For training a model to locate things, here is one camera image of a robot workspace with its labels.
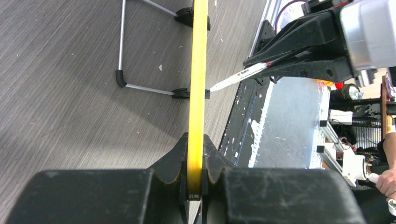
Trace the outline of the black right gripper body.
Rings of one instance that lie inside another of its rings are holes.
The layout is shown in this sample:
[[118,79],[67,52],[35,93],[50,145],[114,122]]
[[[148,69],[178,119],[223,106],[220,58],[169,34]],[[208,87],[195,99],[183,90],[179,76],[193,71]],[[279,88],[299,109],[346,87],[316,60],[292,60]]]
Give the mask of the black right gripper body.
[[396,65],[396,2],[353,0],[334,5],[353,76]]

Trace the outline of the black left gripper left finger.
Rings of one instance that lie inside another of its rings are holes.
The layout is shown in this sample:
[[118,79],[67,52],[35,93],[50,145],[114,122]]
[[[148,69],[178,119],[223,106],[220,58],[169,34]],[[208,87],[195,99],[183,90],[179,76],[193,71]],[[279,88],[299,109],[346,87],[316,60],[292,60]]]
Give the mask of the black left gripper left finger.
[[146,169],[45,170],[24,187],[8,224],[185,224],[188,134]]

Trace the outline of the white blue whiteboard marker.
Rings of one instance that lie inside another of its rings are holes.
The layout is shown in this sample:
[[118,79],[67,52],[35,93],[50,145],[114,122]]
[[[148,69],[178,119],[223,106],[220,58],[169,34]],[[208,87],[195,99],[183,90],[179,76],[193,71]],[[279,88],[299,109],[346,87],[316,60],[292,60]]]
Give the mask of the white blue whiteboard marker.
[[233,74],[232,76],[228,77],[225,80],[222,80],[221,82],[216,83],[214,86],[209,88],[206,92],[214,92],[214,91],[219,91],[221,89],[224,89],[230,85],[233,85],[235,83],[238,83],[244,79],[247,79],[267,68],[272,67],[271,62],[263,62],[263,63],[257,63],[255,65],[252,65],[240,72],[237,72]]

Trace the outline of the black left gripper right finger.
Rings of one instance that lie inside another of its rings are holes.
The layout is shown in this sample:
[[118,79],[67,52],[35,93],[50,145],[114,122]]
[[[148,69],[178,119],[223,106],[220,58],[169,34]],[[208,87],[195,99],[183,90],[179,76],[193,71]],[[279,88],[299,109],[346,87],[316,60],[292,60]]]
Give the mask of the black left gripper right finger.
[[238,168],[204,135],[202,223],[364,224],[355,197],[336,172]]

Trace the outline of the bystander bare hand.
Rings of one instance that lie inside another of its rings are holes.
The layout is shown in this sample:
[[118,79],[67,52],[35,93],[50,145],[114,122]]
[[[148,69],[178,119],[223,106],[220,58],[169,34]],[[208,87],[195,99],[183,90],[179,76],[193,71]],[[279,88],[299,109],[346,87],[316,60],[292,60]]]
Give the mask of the bystander bare hand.
[[378,178],[376,184],[377,189],[387,197],[387,201],[390,199],[396,199],[396,170],[389,169],[384,171]]

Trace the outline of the bystander forearm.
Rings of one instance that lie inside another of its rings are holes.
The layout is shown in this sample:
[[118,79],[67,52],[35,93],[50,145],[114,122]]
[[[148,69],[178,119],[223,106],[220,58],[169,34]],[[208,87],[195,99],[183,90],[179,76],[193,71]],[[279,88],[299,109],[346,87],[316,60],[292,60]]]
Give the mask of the bystander forearm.
[[383,149],[388,161],[389,169],[396,171],[396,133],[388,133],[383,142]]

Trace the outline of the yellow framed whiteboard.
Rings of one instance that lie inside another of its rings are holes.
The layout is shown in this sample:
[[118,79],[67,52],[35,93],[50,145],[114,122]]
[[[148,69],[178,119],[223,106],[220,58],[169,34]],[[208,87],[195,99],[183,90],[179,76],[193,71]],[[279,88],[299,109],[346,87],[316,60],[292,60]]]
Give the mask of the yellow framed whiteboard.
[[194,1],[186,181],[188,198],[193,201],[197,201],[201,197],[205,123],[207,22],[208,1]]

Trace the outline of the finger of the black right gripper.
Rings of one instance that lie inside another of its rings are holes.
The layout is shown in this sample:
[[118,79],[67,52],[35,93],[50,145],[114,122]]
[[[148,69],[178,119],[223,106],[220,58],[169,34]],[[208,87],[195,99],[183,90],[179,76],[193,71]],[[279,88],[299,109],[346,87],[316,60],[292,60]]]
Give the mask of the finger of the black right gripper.
[[253,75],[251,79],[302,77],[341,83],[358,75],[347,56],[295,56]]
[[340,36],[339,11],[321,11],[288,23],[262,49],[243,62],[244,66],[271,60],[294,50],[324,45]]

